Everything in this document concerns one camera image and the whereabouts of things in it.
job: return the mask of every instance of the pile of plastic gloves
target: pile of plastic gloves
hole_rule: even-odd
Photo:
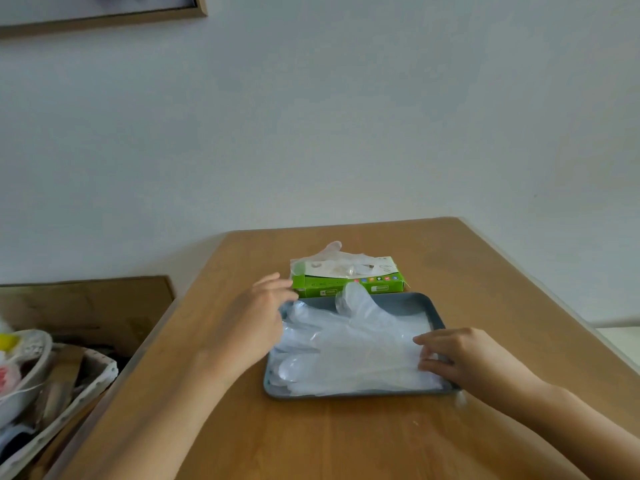
[[[412,338],[430,330],[425,313],[396,317],[358,283],[336,297],[337,313],[293,304],[269,358],[270,382],[290,395],[443,389],[446,382],[417,369]]]

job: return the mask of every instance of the yellow object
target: yellow object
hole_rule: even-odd
[[[11,333],[0,333],[0,351],[10,352],[12,348],[18,345],[20,337]]]

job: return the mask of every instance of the gray plastic tray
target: gray plastic tray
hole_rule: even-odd
[[[389,312],[392,315],[402,316],[402,315],[413,315],[418,314],[420,312],[425,312],[427,315],[427,320],[431,325],[432,330],[438,330],[441,328],[445,328],[444,323],[442,322],[438,312],[436,311],[435,306],[431,300],[423,295],[422,293],[380,293],[371,295],[373,301],[382,308],[383,310]],[[314,308],[319,308],[321,310],[329,310],[331,312],[336,312],[335,309],[335,297],[334,296],[322,296],[320,298],[302,298],[300,301],[308,304],[309,306],[313,306]],[[287,315],[289,310],[291,309],[291,303],[284,304],[280,313],[282,315],[283,320],[287,320]],[[267,368],[264,373],[264,390],[265,392],[277,399],[304,399],[309,397],[335,397],[335,396],[363,396],[363,395],[406,395],[406,394],[449,394],[452,392],[457,392],[460,390],[460,387],[456,384],[447,382],[445,384],[444,389],[437,390],[416,390],[416,391],[384,391],[384,390],[368,390],[368,391],[360,391],[360,392],[350,392],[348,394],[334,394],[334,395],[326,395],[326,396],[316,396],[316,395],[289,395],[289,390],[283,386],[276,386],[271,384],[269,377],[271,375],[271,359],[273,356],[273,350],[269,353],[269,358],[267,360]]]

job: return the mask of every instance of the table surface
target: table surface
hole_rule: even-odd
[[[62,478],[76,479],[176,384],[239,290],[331,241],[392,256],[448,328],[483,328],[535,373],[640,436],[640,377],[459,219],[228,234]],[[515,421],[475,400],[386,396],[277,401],[265,362],[224,396],[179,479],[583,479]]]

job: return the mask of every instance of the wooden frame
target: wooden frame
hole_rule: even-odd
[[[0,27],[0,38],[23,37],[53,32],[87,30],[136,23],[165,22],[184,18],[201,18],[207,16],[205,0],[195,0],[195,7],[142,11],[118,15],[77,18],[75,20],[56,20],[54,22],[28,23]]]

